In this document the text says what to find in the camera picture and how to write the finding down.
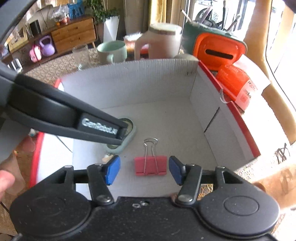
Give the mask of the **left hand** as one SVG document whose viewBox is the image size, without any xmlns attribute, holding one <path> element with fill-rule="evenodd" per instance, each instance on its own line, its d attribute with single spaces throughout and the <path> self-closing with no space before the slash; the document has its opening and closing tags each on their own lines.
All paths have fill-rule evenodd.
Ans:
<svg viewBox="0 0 296 241">
<path fill-rule="evenodd" d="M 13 186 L 15 177 L 8 171 L 0 170 L 0 200 L 4 196 L 5 191 Z"/>
</svg>

